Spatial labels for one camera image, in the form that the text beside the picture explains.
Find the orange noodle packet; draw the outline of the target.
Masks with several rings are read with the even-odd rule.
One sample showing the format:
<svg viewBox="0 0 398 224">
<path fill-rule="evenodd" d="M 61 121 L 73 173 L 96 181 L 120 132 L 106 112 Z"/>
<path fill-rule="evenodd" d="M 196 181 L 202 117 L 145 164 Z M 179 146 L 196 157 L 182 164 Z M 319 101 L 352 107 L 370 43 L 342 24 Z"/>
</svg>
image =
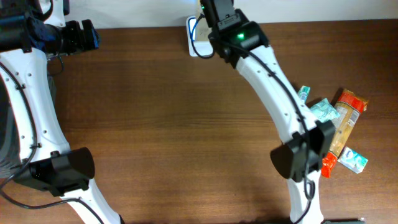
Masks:
<svg viewBox="0 0 398 224">
<path fill-rule="evenodd" d="M 340 114 L 332 119 L 336 128 L 329 152 L 323 158 L 322 176 L 329 178 L 337 160 L 345 147 L 345 144 L 360 115 L 367 110 L 369 100 L 356 95 L 354 92 L 344 89 L 338 98 L 334 109 Z"/>
</svg>

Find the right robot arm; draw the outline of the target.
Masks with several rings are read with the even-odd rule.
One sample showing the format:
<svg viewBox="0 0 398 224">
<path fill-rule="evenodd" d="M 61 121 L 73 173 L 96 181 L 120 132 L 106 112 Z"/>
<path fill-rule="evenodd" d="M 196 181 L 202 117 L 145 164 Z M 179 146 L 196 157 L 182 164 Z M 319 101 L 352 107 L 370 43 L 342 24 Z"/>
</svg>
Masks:
<svg viewBox="0 0 398 224">
<path fill-rule="evenodd" d="M 277 172 L 287 179 L 292 223 L 323 223 L 319 179 L 335 126 L 321 122 L 284 75 L 269 39 L 230 0 L 201 0 L 213 50 L 252 86 L 282 142 L 271 150 Z"/>
</svg>

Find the beige snack bag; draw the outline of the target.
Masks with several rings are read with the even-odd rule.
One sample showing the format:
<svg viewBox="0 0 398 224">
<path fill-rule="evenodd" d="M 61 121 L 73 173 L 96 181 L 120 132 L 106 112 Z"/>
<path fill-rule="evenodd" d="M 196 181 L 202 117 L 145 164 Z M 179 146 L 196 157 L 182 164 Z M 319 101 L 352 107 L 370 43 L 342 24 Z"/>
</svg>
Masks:
<svg viewBox="0 0 398 224">
<path fill-rule="evenodd" d="M 200 0 L 197 0 L 197 6 L 195 8 L 196 18 L 198 19 L 201 14 L 204 14 L 203 9 L 201 8 Z M 210 34 L 211 29 L 208 27 L 207 21 L 205 18 L 202 18 L 196 28 L 195 28 L 195 40 L 206 42 L 208 41 L 208 35 Z"/>
</svg>

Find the teal Kleenex tissue pack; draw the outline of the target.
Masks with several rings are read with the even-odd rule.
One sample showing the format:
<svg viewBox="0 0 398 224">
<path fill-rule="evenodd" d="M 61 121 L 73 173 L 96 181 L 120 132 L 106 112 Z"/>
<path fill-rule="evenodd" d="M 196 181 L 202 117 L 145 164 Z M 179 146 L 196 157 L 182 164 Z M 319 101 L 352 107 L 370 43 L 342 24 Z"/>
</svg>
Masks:
<svg viewBox="0 0 398 224">
<path fill-rule="evenodd" d="M 298 91 L 298 96 L 301 100 L 302 103 L 306 103 L 307 98 L 310 93 L 310 87 L 309 86 L 302 86 L 299 91 Z"/>
</svg>

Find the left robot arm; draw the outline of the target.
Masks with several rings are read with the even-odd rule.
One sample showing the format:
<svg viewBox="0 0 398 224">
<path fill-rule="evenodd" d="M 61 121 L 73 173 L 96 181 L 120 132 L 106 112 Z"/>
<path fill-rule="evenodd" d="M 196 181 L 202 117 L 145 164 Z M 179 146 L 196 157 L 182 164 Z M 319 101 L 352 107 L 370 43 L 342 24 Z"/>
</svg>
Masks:
<svg viewBox="0 0 398 224">
<path fill-rule="evenodd" d="M 89 149 L 71 149 L 55 112 L 48 62 L 96 50 L 90 20 L 67 21 L 70 3 L 1 2 L 1 178 L 69 204 L 85 223 L 122 223 L 95 182 Z"/>
</svg>

